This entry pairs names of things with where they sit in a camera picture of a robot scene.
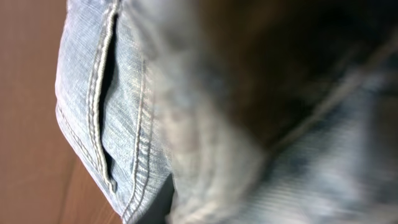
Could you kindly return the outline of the light blue denim shorts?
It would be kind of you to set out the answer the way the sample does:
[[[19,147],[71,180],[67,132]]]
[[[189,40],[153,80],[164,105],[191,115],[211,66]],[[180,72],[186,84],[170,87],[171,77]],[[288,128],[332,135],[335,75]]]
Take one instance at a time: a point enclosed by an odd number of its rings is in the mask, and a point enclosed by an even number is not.
[[[123,223],[396,223],[396,1],[68,0],[57,121]]]

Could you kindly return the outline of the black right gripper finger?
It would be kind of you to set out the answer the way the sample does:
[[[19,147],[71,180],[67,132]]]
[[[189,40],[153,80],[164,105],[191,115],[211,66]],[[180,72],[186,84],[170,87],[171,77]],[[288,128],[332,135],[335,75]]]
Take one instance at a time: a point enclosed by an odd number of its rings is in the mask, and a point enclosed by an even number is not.
[[[172,207],[174,192],[172,174],[169,174],[154,201],[137,224],[166,224],[167,216]]]

